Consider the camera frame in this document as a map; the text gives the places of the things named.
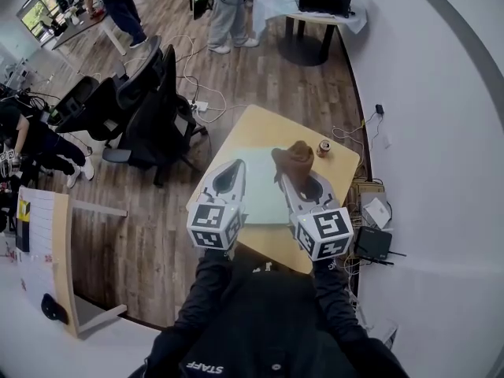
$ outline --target round table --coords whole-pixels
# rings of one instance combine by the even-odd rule
[[[294,37],[294,21],[298,21],[298,33]],[[326,24],[322,42],[305,35],[307,22]],[[301,66],[318,66],[328,60],[329,47],[335,26],[340,24],[335,18],[313,17],[303,14],[290,14],[285,17],[285,36],[278,41],[280,54],[291,63]]]

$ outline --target wooden floor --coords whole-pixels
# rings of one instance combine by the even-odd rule
[[[175,35],[188,35],[195,51],[206,45],[208,13],[192,20],[188,0],[135,0],[148,35],[160,35],[166,44]],[[251,9],[247,24],[250,27]],[[304,124],[327,137],[332,125],[352,130],[359,126],[358,105],[350,73],[335,35],[329,60],[322,66],[302,68],[285,61],[276,48],[277,38],[284,33],[285,20],[271,20],[262,44],[254,49],[232,49],[228,55],[204,49],[187,65],[187,74],[198,77],[200,84],[219,90],[228,107],[257,104]],[[324,26],[307,24],[308,35],[324,34]],[[123,45],[130,37],[115,33]],[[187,38],[175,37],[171,43],[177,57],[191,52]],[[96,28],[69,43],[72,54],[83,61],[81,72],[100,79],[110,76],[115,60],[123,62],[145,57],[144,46],[121,57],[109,39]],[[178,64],[179,75],[186,60]],[[54,74],[50,83],[39,82],[34,91],[62,97],[79,79],[54,54],[41,52],[31,61],[46,76]],[[128,71],[141,64],[134,60]],[[192,98],[195,87],[186,80],[177,80],[179,93]],[[199,100],[222,108],[219,94],[200,88]],[[207,124],[213,154],[240,118],[244,108],[230,109],[218,121]],[[209,111],[207,118],[217,113]],[[69,193],[73,198],[126,209],[127,219],[104,217],[93,213],[77,213],[73,220],[72,267],[75,291],[105,307],[124,303],[128,316],[158,326],[171,324],[182,306],[194,280],[197,254],[185,228],[185,205],[200,177],[185,164],[172,167],[164,188],[152,185],[154,170],[144,172],[126,165],[110,164],[101,159],[103,143],[94,142],[86,132],[76,133],[93,147],[95,177],[91,182],[80,178],[69,190],[65,176],[56,172],[53,178],[43,177],[41,187]],[[72,136],[66,138],[85,150]],[[356,139],[362,139],[360,132]],[[209,142],[202,140],[191,157],[202,168],[211,161]],[[345,145],[359,154],[360,146],[347,140]]]

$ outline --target yellow sticky note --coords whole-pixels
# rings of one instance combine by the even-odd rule
[[[19,201],[17,218],[21,221],[30,221],[30,202]]]

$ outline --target gray pants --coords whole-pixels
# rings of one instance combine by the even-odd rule
[[[243,45],[248,39],[245,31],[243,0],[214,0],[208,47],[215,48],[224,45],[230,33],[235,46]]]

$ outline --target white box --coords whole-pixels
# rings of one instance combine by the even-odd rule
[[[296,227],[296,240],[312,261],[345,254],[354,237],[354,229],[345,207],[293,215],[291,220]]]
[[[236,204],[192,203],[187,231],[198,248],[228,250],[243,226],[242,209]]]

